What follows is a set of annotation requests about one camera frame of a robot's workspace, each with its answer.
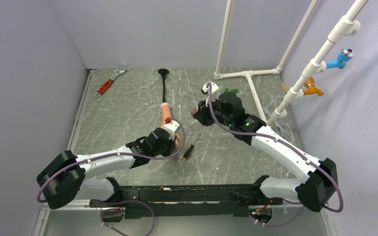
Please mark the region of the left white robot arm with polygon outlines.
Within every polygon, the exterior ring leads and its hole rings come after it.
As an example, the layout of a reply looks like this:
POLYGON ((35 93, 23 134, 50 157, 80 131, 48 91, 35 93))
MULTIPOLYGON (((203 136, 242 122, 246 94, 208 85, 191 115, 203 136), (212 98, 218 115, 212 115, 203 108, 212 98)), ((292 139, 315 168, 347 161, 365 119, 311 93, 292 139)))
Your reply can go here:
POLYGON ((96 176, 115 170, 134 169, 151 160, 166 160, 181 152, 177 142, 185 144, 184 129, 167 131, 157 128, 120 148, 75 155, 71 150, 58 154, 36 177, 40 187, 36 200, 59 209, 75 200, 100 200, 114 207, 121 202, 123 191, 113 177, 96 176))

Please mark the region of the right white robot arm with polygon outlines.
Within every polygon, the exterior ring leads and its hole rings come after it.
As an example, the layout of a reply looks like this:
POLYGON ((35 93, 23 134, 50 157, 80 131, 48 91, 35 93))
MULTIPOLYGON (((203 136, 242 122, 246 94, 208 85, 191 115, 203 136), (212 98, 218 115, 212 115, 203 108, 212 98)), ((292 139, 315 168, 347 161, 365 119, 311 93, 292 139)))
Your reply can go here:
POLYGON ((225 92, 214 101, 200 101, 191 115, 203 126, 217 124, 236 139, 264 151, 294 174, 294 178, 260 177, 251 192, 257 204, 270 198, 284 198, 298 201, 314 212, 323 208, 343 211, 336 163, 329 158, 320 160, 289 143, 259 117, 246 113, 235 93, 225 92))

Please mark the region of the glitter nail polish bottle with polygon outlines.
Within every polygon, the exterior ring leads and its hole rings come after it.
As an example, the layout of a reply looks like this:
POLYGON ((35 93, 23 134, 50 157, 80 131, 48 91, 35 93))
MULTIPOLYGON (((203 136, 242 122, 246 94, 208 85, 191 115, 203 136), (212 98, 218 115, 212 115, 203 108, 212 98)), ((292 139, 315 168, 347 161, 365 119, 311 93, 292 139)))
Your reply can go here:
POLYGON ((194 116, 198 112, 197 108, 193 108, 190 112, 191 116, 194 116))

